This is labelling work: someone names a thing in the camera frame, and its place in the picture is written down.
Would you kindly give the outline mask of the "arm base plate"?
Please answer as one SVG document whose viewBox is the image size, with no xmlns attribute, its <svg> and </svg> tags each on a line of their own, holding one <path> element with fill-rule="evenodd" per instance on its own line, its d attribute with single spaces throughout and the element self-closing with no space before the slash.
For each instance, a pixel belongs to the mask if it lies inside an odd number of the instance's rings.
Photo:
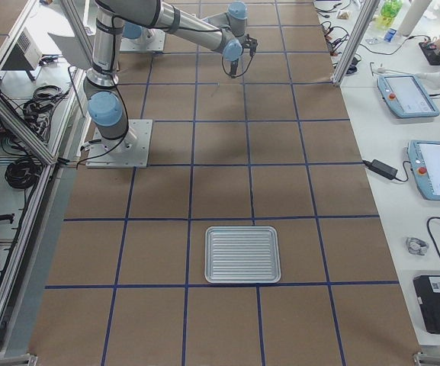
<svg viewBox="0 0 440 366">
<path fill-rule="evenodd" d="M 116 141 L 103 140 L 96 127 L 93 138 L 99 142 L 90 146 L 85 166 L 89 169 L 147 167 L 152 129 L 152 120 L 129 120 L 128 134 L 118 147 L 109 152 L 120 142 L 120 139 Z"/>
<path fill-rule="evenodd" d="M 143 27 L 127 28 L 123 32 L 122 53 L 161 53 L 165 46 L 165 32 Z"/>
</svg>

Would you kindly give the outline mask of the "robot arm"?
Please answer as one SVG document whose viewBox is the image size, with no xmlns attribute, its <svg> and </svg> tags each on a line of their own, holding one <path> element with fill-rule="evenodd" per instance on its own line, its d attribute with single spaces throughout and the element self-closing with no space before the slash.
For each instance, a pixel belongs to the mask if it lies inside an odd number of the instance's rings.
<svg viewBox="0 0 440 366">
<path fill-rule="evenodd" d="M 246 51 L 255 55 L 258 46 L 246 32 L 247 7 L 241 1 L 203 19 L 164 1 L 98 1 L 96 6 L 92 61 L 84 91 L 105 154 L 126 151 L 136 139 L 117 88 L 121 50 L 146 52 L 171 34 L 219 53 L 230 62 L 227 74 L 234 79 L 241 55 Z"/>
</svg>

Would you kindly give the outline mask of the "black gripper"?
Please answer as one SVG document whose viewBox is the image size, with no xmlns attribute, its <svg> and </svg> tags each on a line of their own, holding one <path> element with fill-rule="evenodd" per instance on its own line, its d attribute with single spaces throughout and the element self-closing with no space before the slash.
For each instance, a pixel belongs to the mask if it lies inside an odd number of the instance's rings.
<svg viewBox="0 0 440 366">
<path fill-rule="evenodd" d="M 239 60 L 238 59 L 230 62 L 230 76 L 232 78 L 237 77 L 238 65 L 239 65 Z"/>
</svg>

